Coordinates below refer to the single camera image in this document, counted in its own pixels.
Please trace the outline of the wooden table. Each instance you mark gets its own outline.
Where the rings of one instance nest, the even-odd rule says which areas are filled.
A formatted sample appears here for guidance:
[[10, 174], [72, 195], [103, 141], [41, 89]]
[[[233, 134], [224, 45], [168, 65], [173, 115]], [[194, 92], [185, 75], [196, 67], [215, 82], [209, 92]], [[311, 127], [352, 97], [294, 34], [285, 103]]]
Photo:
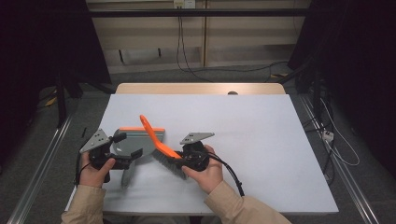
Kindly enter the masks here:
[[285, 94], [278, 83], [121, 83], [116, 94]]

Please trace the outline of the aluminium floor rail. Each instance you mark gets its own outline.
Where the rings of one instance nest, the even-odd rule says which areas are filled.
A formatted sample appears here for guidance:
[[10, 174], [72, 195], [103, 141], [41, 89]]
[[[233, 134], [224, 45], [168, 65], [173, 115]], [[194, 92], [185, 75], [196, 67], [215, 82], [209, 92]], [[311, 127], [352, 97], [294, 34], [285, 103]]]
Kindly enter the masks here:
[[324, 124], [318, 121], [314, 116], [313, 103], [307, 96], [300, 96], [300, 100], [304, 106], [304, 109], [308, 116], [312, 119], [314, 127], [317, 129], [318, 137], [324, 144], [326, 151], [330, 155], [334, 169], [340, 176], [340, 179], [344, 183], [348, 194], [350, 195], [353, 203], [355, 204], [358, 212], [360, 213], [363, 222], [365, 224], [380, 224], [379, 219], [375, 215], [373, 207], [370, 205], [367, 197], [364, 195], [357, 181], [349, 171], [350, 165], [341, 160], [341, 155], [336, 147], [332, 147], [331, 144], [322, 137], [322, 132], [318, 128], [324, 128]]
[[57, 154], [60, 145], [64, 140], [64, 136], [69, 129], [72, 118], [73, 115], [68, 115], [62, 125], [56, 129], [42, 160], [35, 169], [33, 177], [17, 202], [7, 224], [24, 224], [35, 198], [43, 185], [44, 179], [50, 170], [55, 155]]

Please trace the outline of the grey dustpan with orange edge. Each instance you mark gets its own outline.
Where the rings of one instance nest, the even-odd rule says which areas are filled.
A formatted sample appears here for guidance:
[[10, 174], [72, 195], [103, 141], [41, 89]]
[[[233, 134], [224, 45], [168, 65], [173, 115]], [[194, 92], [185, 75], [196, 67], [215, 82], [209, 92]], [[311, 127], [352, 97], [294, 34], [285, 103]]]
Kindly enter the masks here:
[[[154, 151], [155, 146], [152, 143], [149, 135], [147, 134], [144, 128], [120, 127], [114, 132], [115, 135], [121, 133], [125, 133], [126, 138], [118, 143], [113, 144], [114, 152], [117, 155], [130, 156], [138, 149], [142, 149], [143, 153], [141, 159], [145, 159], [148, 155], [150, 155]], [[137, 161], [139, 161], [139, 159], [134, 160], [131, 163], [130, 167], [127, 170], [124, 170], [122, 173], [120, 184], [124, 189], [127, 189], [132, 181], [134, 175], [135, 163]]]

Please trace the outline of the person's left hand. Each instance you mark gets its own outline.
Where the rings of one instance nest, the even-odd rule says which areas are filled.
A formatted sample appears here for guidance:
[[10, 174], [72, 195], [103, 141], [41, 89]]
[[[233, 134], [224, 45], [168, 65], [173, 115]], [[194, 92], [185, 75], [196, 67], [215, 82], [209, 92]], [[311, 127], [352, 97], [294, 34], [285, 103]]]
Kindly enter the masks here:
[[84, 152], [81, 155], [82, 170], [80, 171], [79, 184], [101, 188], [104, 184], [106, 175], [113, 168], [116, 161], [113, 158], [107, 160], [100, 170], [93, 168], [90, 164], [89, 153]]

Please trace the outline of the black horizontal metal bar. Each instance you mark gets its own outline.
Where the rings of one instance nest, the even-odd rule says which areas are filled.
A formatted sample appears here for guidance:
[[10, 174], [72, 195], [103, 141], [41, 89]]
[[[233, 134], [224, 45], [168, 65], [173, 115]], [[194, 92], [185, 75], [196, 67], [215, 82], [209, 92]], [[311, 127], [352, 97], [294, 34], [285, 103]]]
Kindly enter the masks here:
[[128, 17], [293, 17], [307, 16], [313, 10], [306, 8], [270, 9], [134, 9], [134, 10], [90, 10], [94, 18]]

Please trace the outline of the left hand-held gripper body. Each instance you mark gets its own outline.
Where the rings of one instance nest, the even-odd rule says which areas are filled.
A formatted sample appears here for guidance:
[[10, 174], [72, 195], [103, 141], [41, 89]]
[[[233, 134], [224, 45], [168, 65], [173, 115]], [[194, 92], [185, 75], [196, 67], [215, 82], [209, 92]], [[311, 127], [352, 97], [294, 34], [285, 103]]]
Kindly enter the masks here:
[[127, 170], [132, 162], [131, 156], [120, 156], [110, 152], [113, 142], [112, 136], [107, 136], [102, 129], [98, 129], [79, 150], [79, 153], [89, 153], [92, 167], [100, 170], [108, 159], [116, 160], [114, 170]]

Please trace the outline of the white table cover sheet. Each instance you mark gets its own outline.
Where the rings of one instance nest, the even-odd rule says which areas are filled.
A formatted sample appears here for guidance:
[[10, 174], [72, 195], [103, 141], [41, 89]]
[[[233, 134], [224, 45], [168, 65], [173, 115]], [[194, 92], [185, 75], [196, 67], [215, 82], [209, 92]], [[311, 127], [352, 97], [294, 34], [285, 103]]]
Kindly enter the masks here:
[[[338, 207], [287, 94], [114, 94], [100, 123], [108, 134], [140, 126], [145, 116], [165, 130], [174, 150], [188, 133], [210, 132], [206, 143], [226, 161], [252, 196], [283, 214], [330, 214]], [[118, 215], [211, 215], [205, 194], [152, 158], [137, 162], [129, 188], [121, 173], [105, 185], [104, 211]]]

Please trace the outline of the black metal stand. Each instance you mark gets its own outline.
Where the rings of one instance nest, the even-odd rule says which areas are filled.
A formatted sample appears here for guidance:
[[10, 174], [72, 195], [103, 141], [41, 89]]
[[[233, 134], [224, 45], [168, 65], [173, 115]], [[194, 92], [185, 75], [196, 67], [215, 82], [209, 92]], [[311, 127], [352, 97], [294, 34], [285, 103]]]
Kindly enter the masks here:
[[62, 74], [59, 73], [56, 76], [56, 93], [57, 93], [57, 102], [58, 102], [58, 125], [60, 128], [63, 126], [64, 121], [67, 117], [67, 110], [64, 98], [64, 83], [62, 81]]

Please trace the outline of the orange brush with grey bristles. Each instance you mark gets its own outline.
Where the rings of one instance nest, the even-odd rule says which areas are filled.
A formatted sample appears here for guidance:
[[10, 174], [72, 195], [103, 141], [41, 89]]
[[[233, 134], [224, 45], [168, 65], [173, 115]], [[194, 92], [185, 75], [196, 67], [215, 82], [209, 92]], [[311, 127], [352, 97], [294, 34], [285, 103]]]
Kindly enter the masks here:
[[175, 161], [181, 160], [182, 157], [177, 154], [172, 148], [168, 147], [158, 139], [153, 128], [149, 124], [149, 121], [144, 115], [140, 115], [139, 118], [145, 131], [147, 132], [149, 138], [155, 146], [155, 150], [152, 152], [153, 158], [166, 169], [168, 169], [171, 173], [180, 177], [181, 179], [186, 180], [187, 176], [175, 164]]

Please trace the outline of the black curtain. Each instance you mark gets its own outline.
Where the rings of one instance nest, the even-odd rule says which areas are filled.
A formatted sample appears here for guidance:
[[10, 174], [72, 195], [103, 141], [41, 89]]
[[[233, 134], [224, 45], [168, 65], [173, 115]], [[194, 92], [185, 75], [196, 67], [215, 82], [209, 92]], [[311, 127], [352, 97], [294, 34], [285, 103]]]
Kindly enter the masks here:
[[109, 84], [86, 0], [0, 0], [0, 164], [14, 153], [39, 93], [59, 82]]
[[396, 0], [311, 0], [289, 67], [319, 69], [374, 157], [396, 177]]

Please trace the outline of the white wall socket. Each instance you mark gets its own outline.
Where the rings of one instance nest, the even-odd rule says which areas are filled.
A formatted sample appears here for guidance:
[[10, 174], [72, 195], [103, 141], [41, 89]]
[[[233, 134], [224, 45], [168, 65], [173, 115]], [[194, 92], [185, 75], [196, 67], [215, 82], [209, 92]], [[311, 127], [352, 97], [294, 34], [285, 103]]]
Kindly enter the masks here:
[[173, 0], [174, 8], [196, 8], [195, 0]]

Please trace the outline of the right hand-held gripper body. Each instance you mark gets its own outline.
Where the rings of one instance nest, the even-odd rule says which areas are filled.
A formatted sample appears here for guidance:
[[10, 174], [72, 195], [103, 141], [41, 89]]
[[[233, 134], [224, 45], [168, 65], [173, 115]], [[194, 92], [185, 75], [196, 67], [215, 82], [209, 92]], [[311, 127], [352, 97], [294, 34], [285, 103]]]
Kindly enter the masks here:
[[202, 141], [214, 135], [214, 133], [188, 133], [180, 141], [183, 148], [180, 164], [197, 172], [205, 170], [209, 164], [209, 156]]

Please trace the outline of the person's right hand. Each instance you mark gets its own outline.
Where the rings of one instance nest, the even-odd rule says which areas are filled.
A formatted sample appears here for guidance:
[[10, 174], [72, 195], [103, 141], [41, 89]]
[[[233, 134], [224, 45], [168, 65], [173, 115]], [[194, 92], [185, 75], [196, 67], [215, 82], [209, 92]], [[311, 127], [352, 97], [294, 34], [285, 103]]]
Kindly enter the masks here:
[[187, 166], [183, 166], [182, 171], [185, 175], [195, 180], [206, 194], [213, 191], [223, 181], [222, 164], [214, 159], [209, 160], [208, 166], [202, 172], [197, 172]]

